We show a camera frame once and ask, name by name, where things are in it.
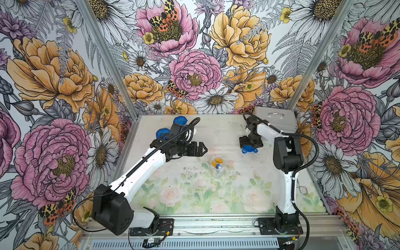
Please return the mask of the blue lid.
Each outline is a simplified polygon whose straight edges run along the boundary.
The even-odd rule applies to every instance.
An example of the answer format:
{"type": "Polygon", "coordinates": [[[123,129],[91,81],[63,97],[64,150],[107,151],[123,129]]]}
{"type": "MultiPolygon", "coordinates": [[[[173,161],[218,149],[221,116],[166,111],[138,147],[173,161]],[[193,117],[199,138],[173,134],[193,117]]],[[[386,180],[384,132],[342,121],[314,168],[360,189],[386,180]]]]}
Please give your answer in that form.
{"type": "Polygon", "coordinates": [[[165,140],[169,132],[170,130],[168,128],[161,128],[156,132],[156,138],[165,140]]]}
{"type": "Polygon", "coordinates": [[[178,117],[176,117],[176,118],[174,119],[174,124],[181,125],[181,126],[186,126],[187,121],[188,121],[188,120],[187,120],[186,117],[184,117],[184,116],[178,116],[178,117]]]}
{"type": "Polygon", "coordinates": [[[243,146],[243,148],[242,148],[242,153],[243,154],[246,154],[246,153],[257,153],[257,152],[258,152],[258,149],[254,148],[251,145],[246,145],[246,146],[243,146]]]}

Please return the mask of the clear plastic cup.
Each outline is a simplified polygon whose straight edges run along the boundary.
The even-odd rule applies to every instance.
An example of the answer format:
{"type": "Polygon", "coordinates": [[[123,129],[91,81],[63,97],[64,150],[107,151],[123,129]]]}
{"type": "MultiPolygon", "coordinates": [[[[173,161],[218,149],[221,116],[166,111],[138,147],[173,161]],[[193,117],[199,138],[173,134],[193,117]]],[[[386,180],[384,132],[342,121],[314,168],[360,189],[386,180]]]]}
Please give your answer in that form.
{"type": "Polygon", "coordinates": [[[223,176],[224,172],[224,159],[220,156],[213,157],[210,161],[210,164],[212,166],[212,174],[214,178],[221,178],[223,176]],[[223,164],[218,165],[215,163],[216,158],[221,158],[223,160],[223,164]]]}

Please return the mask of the white gold tube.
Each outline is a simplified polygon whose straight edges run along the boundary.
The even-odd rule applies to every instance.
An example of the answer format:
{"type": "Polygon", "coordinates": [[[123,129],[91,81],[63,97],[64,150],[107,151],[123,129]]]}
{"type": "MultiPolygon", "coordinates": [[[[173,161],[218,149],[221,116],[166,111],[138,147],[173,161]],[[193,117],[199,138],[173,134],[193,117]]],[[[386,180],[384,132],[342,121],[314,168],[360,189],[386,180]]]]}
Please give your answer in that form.
{"type": "Polygon", "coordinates": [[[221,165],[221,164],[223,164],[223,160],[221,158],[216,158],[215,163],[218,165],[221,165]]]}

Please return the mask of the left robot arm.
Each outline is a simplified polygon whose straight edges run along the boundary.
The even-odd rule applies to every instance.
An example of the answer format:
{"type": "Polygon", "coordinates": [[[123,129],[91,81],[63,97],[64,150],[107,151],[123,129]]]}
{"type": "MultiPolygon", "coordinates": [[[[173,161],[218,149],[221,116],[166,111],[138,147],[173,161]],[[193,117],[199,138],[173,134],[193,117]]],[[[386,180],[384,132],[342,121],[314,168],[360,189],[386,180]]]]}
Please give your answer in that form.
{"type": "Polygon", "coordinates": [[[184,116],[174,119],[171,128],[159,129],[142,158],[108,186],[99,185],[93,196],[92,218],[114,235],[128,229],[147,229],[156,233],[159,214],[151,208],[134,208],[133,198],[146,180],[165,163],[183,156],[202,157],[208,149],[203,142],[194,142],[196,117],[188,122],[184,116]]]}

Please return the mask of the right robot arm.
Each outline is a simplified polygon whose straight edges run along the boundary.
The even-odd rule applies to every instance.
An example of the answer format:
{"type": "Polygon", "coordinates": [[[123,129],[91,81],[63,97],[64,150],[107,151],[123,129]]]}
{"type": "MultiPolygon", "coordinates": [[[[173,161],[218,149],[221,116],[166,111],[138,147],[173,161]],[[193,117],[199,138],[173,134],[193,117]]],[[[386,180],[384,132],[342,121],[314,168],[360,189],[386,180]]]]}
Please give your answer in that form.
{"type": "Polygon", "coordinates": [[[275,217],[259,220],[261,233],[271,229],[275,234],[302,234],[300,212],[295,208],[297,172],[304,163],[299,137],[283,132],[253,114],[244,113],[243,118],[248,134],[239,138],[242,153],[257,153],[263,147],[263,139],[266,139],[274,146],[272,161],[279,171],[280,196],[276,202],[275,217]]]}

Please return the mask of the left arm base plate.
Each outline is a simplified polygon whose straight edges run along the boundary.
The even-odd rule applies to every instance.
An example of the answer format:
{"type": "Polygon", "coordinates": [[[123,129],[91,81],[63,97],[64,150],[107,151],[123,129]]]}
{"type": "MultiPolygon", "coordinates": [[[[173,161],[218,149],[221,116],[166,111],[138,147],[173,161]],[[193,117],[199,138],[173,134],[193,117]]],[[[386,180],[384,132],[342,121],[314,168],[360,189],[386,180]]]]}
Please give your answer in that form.
{"type": "Polygon", "coordinates": [[[159,219],[149,228],[130,228],[130,236],[172,236],[174,231],[174,222],[172,218],[159,219]]]}

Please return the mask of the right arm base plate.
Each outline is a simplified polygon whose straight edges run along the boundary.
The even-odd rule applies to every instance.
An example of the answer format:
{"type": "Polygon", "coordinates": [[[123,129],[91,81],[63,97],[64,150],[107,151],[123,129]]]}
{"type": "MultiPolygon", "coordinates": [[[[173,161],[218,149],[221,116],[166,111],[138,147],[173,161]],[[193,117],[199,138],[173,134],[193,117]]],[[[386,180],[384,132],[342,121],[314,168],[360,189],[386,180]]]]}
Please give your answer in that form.
{"type": "Polygon", "coordinates": [[[276,222],[274,218],[257,218],[254,224],[261,235],[301,235],[303,229],[300,224],[284,224],[276,222]]]}

